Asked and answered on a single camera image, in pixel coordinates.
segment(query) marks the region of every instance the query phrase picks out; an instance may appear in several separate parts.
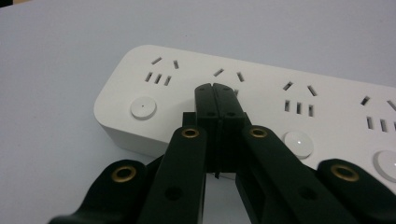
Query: power strip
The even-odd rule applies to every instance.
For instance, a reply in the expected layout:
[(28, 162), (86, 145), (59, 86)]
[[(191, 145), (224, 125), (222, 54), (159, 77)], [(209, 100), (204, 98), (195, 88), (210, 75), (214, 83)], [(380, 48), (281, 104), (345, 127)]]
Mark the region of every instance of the power strip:
[(233, 88), (251, 122), (272, 129), (304, 164), (350, 161), (396, 193), (394, 88), (141, 46), (121, 60), (94, 115), (119, 147), (158, 157), (206, 83)]

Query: white table surface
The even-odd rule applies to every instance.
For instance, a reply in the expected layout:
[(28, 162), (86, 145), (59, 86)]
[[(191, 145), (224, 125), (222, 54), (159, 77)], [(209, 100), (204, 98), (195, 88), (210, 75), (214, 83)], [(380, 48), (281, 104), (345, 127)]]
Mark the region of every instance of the white table surface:
[[(396, 1), (32, 0), (0, 8), (0, 223), (70, 214), (113, 161), (152, 160), (116, 147), (93, 116), (132, 48), (396, 87), (395, 36)], [(249, 223), (232, 180), (208, 178), (204, 223)]]

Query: socket hole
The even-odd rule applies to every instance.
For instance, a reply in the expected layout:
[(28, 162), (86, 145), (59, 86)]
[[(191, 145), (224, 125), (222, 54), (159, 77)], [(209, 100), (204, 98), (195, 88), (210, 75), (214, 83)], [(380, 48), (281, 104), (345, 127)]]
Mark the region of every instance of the socket hole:
[(161, 74), (159, 74), (158, 76), (157, 76), (157, 78), (155, 79), (155, 84), (158, 84), (159, 82), (160, 82), (160, 79), (161, 79), (161, 77), (162, 77), (163, 75), (161, 75)]
[(367, 102), (369, 102), (370, 97), (366, 96), (364, 99), (361, 101), (361, 105), (367, 105)]
[(309, 91), (311, 92), (311, 94), (313, 96), (317, 96), (318, 95), (317, 92), (314, 90), (314, 88), (312, 86), (308, 86), (308, 89), (309, 89)]
[(309, 108), (309, 117), (314, 117), (314, 106), (310, 105), (308, 108)]
[(242, 73), (238, 72), (236, 74), (238, 75), (239, 81), (241, 81), (241, 82), (245, 81), (244, 77), (242, 76)]
[(177, 62), (177, 60), (174, 60), (174, 66), (175, 66), (175, 69), (178, 69), (178, 62)]
[(301, 114), (301, 103), (297, 103), (297, 114)]
[(156, 63), (158, 63), (158, 62), (159, 62), (160, 60), (162, 60), (162, 59), (163, 59), (162, 57), (159, 57), (158, 59), (152, 61), (151, 64), (156, 64)]
[(152, 73), (148, 73), (147, 77), (146, 77), (146, 81), (149, 82), (149, 80), (151, 79)]
[(222, 72), (224, 72), (224, 69), (220, 69), (219, 71), (217, 71), (215, 74), (213, 74), (214, 77), (217, 77), (218, 75), (220, 75)]
[(371, 129), (371, 130), (374, 129), (374, 126), (373, 126), (373, 119), (372, 119), (371, 117), (367, 117), (367, 127), (368, 127), (369, 129)]
[(165, 80), (165, 83), (163, 83), (163, 85), (168, 86), (169, 82), (171, 81), (171, 78), (172, 77), (167, 77), (166, 80)]
[(387, 101), (387, 102), (396, 111), (396, 105), (392, 101)]
[(291, 85), (293, 85), (293, 83), (292, 83), (292, 82), (289, 82), (288, 84), (286, 84), (285, 87), (283, 87), (283, 90), (284, 90), (284, 91), (287, 91), (287, 90), (291, 87)]
[(290, 111), (290, 101), (285, 101), (285, 111), (289, 112)]
[(381, 123), (382, 132), (387, 133), (388, 132), (387, 122), (384, 119), (381, 119), (380, 123)]

